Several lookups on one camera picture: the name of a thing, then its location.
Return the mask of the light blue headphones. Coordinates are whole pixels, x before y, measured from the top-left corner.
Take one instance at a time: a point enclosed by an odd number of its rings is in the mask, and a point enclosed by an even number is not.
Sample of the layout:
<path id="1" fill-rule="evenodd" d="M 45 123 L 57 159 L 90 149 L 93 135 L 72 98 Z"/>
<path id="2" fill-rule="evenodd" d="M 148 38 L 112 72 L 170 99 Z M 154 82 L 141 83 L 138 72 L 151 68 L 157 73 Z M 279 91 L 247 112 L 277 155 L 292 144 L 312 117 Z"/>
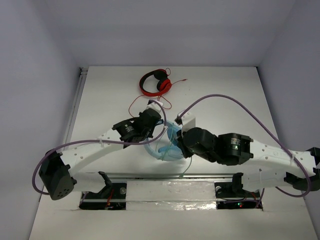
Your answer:
<path id="1" fill-rule="evenodd" d="M 145 144 L 144 149 L 146 152 L 153 158 L 165 162 L 174 162 L 179 161 L 184 158 L 181 149 L 177 146 L 177 133 L 181 128 L 171 121 L 166 122 L 166 131 L 167 142 L 165 145 L 158 147 L 158 143 L 161 143 L 161 138 L 156 143 L 155 148 L 150 146 L 150 144 Z"/>

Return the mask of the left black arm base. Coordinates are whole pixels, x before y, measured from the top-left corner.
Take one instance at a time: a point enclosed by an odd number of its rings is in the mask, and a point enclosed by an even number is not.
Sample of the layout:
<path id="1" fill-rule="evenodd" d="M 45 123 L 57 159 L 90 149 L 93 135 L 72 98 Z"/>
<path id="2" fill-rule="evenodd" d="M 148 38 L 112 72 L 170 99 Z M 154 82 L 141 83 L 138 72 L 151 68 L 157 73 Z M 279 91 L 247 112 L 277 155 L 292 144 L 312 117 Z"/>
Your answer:
<path id="1" fill-rule="evenodd" d="M 112 182 L 108 175 L 99 171 L 104 180 L 104 187 L 99 192 L 86 191 L 81 194 L 79 208 L 81 210 L 126 210 L 126 182 Z"/>

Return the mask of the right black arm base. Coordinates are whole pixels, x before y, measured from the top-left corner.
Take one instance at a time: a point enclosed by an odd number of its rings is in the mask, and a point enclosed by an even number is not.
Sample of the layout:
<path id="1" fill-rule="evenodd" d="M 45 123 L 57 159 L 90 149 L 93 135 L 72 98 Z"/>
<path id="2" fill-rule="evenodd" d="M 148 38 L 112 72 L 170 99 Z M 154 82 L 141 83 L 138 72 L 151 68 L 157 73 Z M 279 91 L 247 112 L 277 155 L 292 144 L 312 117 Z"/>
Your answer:
<path id="1" fill-rule="evenodd" d="M 264 209 L 265 190 L 251 182 L 250 175 L 241 172 L 215 174 L 212 179 L 219 210 Z"/>

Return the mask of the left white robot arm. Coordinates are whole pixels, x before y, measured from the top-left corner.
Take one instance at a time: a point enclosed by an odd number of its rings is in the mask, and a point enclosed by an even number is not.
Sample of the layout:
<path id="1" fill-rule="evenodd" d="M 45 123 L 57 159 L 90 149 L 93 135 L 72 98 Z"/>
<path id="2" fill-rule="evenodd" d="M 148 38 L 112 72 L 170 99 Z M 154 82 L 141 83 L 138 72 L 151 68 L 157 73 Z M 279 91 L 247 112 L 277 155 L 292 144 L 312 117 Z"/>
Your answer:
<path id="1" fill-rule="evenodd" d="M 152 108 L 137 117 L 116 123 L 96 139 L 69 142 L 48 151 L 39 163 L 38 174 L 53 201 L 66 197 L 74 190 L 76 173 L 94 161 L 128 146 L 155 141 L 153 132 L 167 118 Z"/>

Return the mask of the red black headphones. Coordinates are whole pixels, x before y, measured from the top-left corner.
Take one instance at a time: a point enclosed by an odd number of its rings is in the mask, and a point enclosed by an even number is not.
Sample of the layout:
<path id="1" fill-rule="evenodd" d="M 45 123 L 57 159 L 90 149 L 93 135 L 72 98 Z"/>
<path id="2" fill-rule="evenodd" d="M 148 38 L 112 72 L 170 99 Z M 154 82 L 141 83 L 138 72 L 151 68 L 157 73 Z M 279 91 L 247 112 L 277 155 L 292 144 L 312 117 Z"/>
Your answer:
<path id="1" fill-rule="evenodd" d="M 147 78 L 153 76 L 156 80 L 158 80 L 158 83 L 156 85 L 157 92 L 149 92 L 144 89 L 144 83 L 147 80 Z M 166 94 L 172 87 L 171 80 L 168 78 L 167 71 L 164 69 L 156 69 L 151 72 L 146 73 L 141 77 L 139 80 L 139 88 L 140 91 L 147 97 L 159 97 L 163 94 Z"/>

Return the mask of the white foam front board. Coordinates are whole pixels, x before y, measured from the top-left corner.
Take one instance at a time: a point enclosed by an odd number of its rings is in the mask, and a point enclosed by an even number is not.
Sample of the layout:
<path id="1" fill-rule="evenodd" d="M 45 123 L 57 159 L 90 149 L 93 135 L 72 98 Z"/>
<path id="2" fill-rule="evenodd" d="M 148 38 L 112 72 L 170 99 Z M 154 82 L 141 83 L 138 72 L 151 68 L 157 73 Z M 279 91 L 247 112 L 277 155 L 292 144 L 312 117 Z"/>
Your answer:
<path id="1" fill-rule="evenodd" d="M 81 210 L 42 197 L 32 240 L 315 240 L 304 201 L 269 189 L 263 209 Z"/>

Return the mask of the aluminium left side rail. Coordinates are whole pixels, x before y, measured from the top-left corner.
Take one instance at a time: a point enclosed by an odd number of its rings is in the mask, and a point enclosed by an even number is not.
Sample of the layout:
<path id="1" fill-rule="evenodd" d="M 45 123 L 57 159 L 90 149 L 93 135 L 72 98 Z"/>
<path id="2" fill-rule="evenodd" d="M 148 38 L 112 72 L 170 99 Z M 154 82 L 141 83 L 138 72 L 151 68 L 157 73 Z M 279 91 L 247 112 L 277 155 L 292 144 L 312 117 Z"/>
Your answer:
<path id="1" fill-rule="evenodd" d="M 69 114 L 69 119 L 67 122 L 66 130 L 65 130 L 65 133 L 64 133 L 63 139 L 62 139 L 63 144 L 68 144 L 68 143 L 72 142 L 72 140 L 73 140 L 74 127 L 75 127 L 75 123 L 77 120 L 78 110 L 80 107 L 81 98 L 83 95 L 83 90 L 84 90 L 85 82 L 86 82 L 87 75 L 88 75 L 88 70 L 89 70 L 88 67 L 81 67 L 80 68 L 80 74 L 79 74 L 79 80 L 78 80 L 76 92 L 74 95 L 74 99 L 73 99 L 71 111 Z"/>

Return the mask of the aluminium rail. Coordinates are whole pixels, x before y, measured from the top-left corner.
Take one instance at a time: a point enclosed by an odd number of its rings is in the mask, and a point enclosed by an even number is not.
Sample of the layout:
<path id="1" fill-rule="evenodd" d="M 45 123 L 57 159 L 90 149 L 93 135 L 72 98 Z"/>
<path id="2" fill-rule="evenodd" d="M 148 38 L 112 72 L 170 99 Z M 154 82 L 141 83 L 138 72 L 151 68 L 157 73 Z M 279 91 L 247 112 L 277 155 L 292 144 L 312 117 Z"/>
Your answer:
<path id="1" fill-rule="evenodd" d="M 125 173 L 125 172 L 107 172 L 110 178 L 139 178 L 139 179 L 160 179 L 160 178 L 231 178 L 234 173 Z"/>
<path id="2" fill-rule="evenodd" d="M 88 70 L 89 70 L 88 67 L 81 67 L 80 68 L 80 74 L 79 74 L 79 80 L 78 80 L 76 92 L 74 95 L 74 99 L 73 99 L 71 111 L 69 114 L 69 119 L 67 122 L 66 130 L 65 130 L 65 133 L 64 133 L 63 139 L 62 139 L 63 144 L 68 144 L 68 143 L 72 142 L 72 140 L 73 140 L 74 127 L 75 127 L 75 123 L 77 120 L 78 110 L 80 107 L 81 98 L 83 95 L 83 90 L 84 90 L 85 82 L 86 82 L 87 75 L 88 75 Z"/>

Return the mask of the aluminium front rail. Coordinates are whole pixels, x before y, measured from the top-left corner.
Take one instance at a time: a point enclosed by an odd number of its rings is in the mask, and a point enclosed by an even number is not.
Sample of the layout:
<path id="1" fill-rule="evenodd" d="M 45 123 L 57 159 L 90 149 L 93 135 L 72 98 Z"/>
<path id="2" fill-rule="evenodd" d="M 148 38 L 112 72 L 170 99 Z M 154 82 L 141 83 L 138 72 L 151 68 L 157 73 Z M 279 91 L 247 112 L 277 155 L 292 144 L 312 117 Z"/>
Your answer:
<path id="1" fill-rule="evenodd" d="M 107 172 L 110 178 L 139 178 L 139 179 L 160 179 L 160 178 L 231 178 L 234 173 L 125 173 L 125 172 Z"/>

